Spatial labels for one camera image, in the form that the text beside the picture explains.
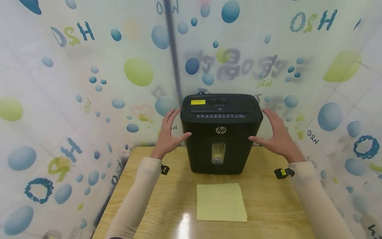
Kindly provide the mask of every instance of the table surface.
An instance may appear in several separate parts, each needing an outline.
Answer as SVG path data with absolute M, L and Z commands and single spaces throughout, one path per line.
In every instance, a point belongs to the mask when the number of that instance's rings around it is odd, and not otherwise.
M 93 239 L 105 238 L 134 183 L 141 159 L 152 149 L 136 147 L 132 151 Z M 171 170 L 160 176 L 134 239 L 315 238 L 290 180 L 278 180 L 273 173 L 287 168 L 288 163 L 263 147 L 252 147 L 240 175 L 193 173 L 185 147 L 167 154 L 163 163 Z M 239 183 L 248 222 L 196 220 L 196 185 L 223 183 Z

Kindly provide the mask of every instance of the sleeve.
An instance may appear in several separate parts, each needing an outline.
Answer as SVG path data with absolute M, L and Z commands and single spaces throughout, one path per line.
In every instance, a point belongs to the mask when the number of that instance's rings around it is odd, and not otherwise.
M 353 239 L 342 216 L 321 186 L 311 162 L 289 164 L 291 183 L 317 239 Z
M 142 160 L 135 182 L 115 215 L 106 239 L 131 239 L 142 221 L 147 205 L 160 176 L 159 159 L 146 157 Z

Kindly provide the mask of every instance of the black paper shredder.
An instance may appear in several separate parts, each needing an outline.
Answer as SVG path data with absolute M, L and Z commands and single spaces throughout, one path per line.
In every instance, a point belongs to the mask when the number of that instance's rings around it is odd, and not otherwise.
M 185 97 L 180 113 L 193 172 L 240 174 L 263 115 L 254 96 L 203 94 Z

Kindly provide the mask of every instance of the stack of paper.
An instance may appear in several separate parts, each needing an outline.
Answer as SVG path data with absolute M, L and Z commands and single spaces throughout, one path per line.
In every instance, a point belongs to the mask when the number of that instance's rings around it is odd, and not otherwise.
M 198 184 L 197 220 L 247 221 L 241 188 L 235 184 Z

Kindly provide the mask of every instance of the yellow tag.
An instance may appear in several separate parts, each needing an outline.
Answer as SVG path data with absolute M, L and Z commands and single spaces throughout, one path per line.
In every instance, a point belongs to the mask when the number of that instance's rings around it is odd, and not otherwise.
M 191 101 L 191 104 L 206 104 L 206 100 L 205 99 L 199 99 L 199 100 L 193 100 Z

